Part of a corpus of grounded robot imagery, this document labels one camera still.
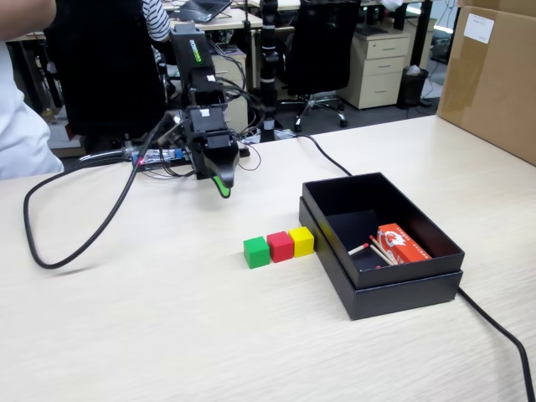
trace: matchstick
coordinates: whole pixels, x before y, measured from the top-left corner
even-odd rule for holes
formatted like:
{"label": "matchstick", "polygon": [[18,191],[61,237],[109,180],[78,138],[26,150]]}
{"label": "matchstick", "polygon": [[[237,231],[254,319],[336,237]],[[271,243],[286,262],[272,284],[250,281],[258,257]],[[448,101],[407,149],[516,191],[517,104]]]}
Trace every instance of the matchstick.
{"label": "matchstick", "polygon": [[391,262],[393,263],[393,265],[398,265],[399,263],[396,262],[396,260],[393,259],[393,257],[391,257],[389,254],[387,254],[387,251],[385,251],[384,247],[382,247],[382,245],[380,243],[378,243],[378,241],[376,241],[376,239],[374,238],[374,236],[370,235],[369,236],[370,239],[372,240],[372,242],[376,245],[376,247],[378,247],[378,249],[384,253],[384,255],[389,258],[391,260]]}
{"label": "matchstick", "polygon": [[369,243],[365,243],[364,245],[360,245],[357,249],[350,250],[348,253],[350,255],[354,255],[354,254],[358,253],[359,251],[366,249],[367,247],[369,247]]}
{"label": "matchstick", "polygon": [[394,265],[393,261],[391,261],[389,258],[387,258],[387,257],[386,257],[380,250],[378,250],[376,247],[374,247],[373,245],[370,245],[370,248],[374,251],[374,253],[376,253],[377,255],[379,255],[380,257],[382,257],[386,263],[388,263],[389,265]]}

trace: brown cardboard box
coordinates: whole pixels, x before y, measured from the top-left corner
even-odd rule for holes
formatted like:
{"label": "brown cardboard box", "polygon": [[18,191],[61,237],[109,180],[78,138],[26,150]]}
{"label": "brown cardboard box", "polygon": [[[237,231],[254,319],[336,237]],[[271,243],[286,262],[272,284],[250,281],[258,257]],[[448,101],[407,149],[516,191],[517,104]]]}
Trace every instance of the brown cardboard box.
{"label": "brown cardboard box", "polygon": [[[510,4],[505,7],[511,11],[522,11],[522,4],[536,2],[464,1]],[[494,21],[487,44],[465,35],[470,14]],[[536,165],[534,38],[534,17],[464,7],[456,28],[438,115]]]}
{"label": "brown cardboard box", "polygon": [[458,6],[473,6],[536,17],[535,0],[458,0]]}

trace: black office chair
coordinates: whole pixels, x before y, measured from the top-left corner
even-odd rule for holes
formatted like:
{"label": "black office chair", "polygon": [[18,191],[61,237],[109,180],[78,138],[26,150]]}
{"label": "black office chair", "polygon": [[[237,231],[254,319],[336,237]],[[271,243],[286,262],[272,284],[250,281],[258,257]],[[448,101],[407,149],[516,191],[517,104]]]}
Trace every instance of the black office chair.
{"label": "black office chair", "polygon": [[57,0],[44,33],[74,134],[122,140],[150,131],[165,111],[142,0]]}
{"label": "black office chair", "polygon": [[[338,96],[315,98],[319,92],[344,88],[350,78],[350,47],[358,23],[361,0],[301,0],[295,24],[296,32],[280,49],[278,75],[288,84],[289,95],[296,101],[282,105],[301,105],[294,131],[302,129],[303,115],[315,107],[335,111],[341,127],[348,126],[344,105]],[[338,101],[338,108],[328,102]]]}

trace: yellow cube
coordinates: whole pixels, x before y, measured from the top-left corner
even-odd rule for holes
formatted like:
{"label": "yellow cube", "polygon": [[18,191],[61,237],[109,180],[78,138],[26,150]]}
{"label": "yellow cube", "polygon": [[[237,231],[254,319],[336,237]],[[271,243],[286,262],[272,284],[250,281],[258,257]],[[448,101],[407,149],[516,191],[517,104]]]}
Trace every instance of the yellow cube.
{"label": "yellow cube", "polygon": [[294,241],[294,256],[302,257],[304,255],[312,254],[315,239],[312,237],[311,232],[305,226],[298,229],[292,229],[288,231],[292,241]]}

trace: open box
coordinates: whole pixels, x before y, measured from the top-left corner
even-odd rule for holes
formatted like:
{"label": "open box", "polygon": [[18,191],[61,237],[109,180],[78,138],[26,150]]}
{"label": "open box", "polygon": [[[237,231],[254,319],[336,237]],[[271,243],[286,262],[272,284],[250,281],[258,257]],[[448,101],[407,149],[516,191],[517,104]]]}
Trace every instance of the open box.
{"label": "open box", "polygon": [[[464,252],[385,176],[371,173],[303,184],[300,222],[353,320],[453,300]],[[387,265],[371,249],[352,250],[398,224],[432,258]]]}

